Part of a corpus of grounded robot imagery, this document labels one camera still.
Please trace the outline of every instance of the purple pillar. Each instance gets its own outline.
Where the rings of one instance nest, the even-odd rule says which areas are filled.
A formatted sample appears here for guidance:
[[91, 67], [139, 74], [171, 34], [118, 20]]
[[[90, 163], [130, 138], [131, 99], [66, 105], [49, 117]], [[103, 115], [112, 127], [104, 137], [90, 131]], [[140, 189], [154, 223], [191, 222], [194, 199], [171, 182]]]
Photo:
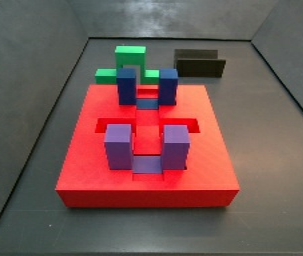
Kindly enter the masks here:
[[162, 146], [162, 169], [184, 170], [190, 148], [188, 128], [186, 125], [164, 125]]
[[132, 169], [132, 127], [131, 124], [108, 124], [104, 147], [111, 170]]

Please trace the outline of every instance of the block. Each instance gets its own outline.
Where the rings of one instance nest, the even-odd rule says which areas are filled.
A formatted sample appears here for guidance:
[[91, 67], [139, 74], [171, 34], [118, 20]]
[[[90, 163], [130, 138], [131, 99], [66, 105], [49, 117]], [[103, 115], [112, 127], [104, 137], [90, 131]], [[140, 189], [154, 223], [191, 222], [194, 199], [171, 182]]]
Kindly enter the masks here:
[[146, 75], [146, 47], [144, 46], [116, 46], [115, 48], [116, 69], [126, 65], [140, 67], [140, 81]]
[[159, 84], [159, 70], [146, 70], [144, 77], [140, 79], [142, 84]]
[[162, 146], [162, 169], [184, 170], [190, 148], [186, 125], [164, 125]]
[[[223, 142], [204, 85], [178, 87], [176, 106], [159, 110], [135, 110], [119, 106], [116, 86], [88, 88], [78, 125], [64, 160], [56, 192], [67, 207], [224, 207], [232, 202], [239, 184]], [[132, 170], [110, 170], [104, 133], [95, 133], [96, 120], [106, 115], [136, 118], [136, 135], [142, 127], [158, 128], [159, 119], [196, 118], [199, 132], [190, 134], [186, 171], [163, 170], [163, 174], [134, 174]], [[155, 121], [139, 122], [143, 112], [155, 113]]]
[[159, 70], [159, 105], [176, 105], [178, 71], [175, 69]]
[[134, 174], [162, 174], [160, 156], [134, 156]]
[[116, 84], [116, 69], [98, 69], [95, 81], [96, 84]]
[[130, 124], [107, 125], [104, 147], [111, 170], [132, 169], [132, 127]]
[[136, 99], [136, 109], [156, 110], [158, 99]]
[[116, 72], [119, 105], [136, 104], [136, 76], [135, 69], [119, 68]]

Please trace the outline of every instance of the dark gray floor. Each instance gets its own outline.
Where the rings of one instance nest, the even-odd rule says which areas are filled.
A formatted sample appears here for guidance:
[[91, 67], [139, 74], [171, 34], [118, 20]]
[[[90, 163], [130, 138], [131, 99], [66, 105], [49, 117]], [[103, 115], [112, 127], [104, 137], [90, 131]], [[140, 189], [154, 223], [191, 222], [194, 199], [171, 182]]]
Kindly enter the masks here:
[[278, 0], [67, 0], [90, 37], [251, 40]]
[[0, 212], [87, 39], [63, 0], [0, 1]]
[[[241, 193], [220, 209], [67, 209], [53, 191], [96, 68], [116, 45], [146, 45], [147, 67], [175, 48], [218, 49], [223, 77], [206, 83]], [[7, 210], [0, 252], [287, 253], [303, 255], [303, 113], [247, 42], [91, 40], [53, 109]]]
[[283, 0], [253, 43], [303, 108], [303, 0]]

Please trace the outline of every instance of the rectangular slot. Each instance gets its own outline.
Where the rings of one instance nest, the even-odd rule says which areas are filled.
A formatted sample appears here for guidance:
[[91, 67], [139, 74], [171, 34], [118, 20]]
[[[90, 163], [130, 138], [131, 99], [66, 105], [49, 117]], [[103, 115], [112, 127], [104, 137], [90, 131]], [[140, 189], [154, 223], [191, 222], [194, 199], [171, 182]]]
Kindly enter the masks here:
[[187, 125], [188, 133], [199, 133], [199, 123], [196, 118], [162, 118], [159, 120], [159, 132], [163, 133], [166, 124]]
[[108, 124], [131, 124], [132, 132], [135, 133], [135, 119], [134, 118], [98, 118], [95, 132], [106, 133]]

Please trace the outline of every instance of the purple block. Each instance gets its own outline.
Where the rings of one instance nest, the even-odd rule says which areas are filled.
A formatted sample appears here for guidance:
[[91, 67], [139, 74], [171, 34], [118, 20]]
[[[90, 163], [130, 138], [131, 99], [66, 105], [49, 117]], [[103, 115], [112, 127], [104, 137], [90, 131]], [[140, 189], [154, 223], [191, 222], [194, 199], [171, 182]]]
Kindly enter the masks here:
[[132, 127], [131, 124], [108, 124], [104, 147], [111, 170], [132, 169]]
[[190, 148], [188, 128], [186, 125], [164, 125], [162, 146], [162, 169], [184, 170]]
[[160, 156], [135, 156], [134, 157], [135, 174], [162, 174]]

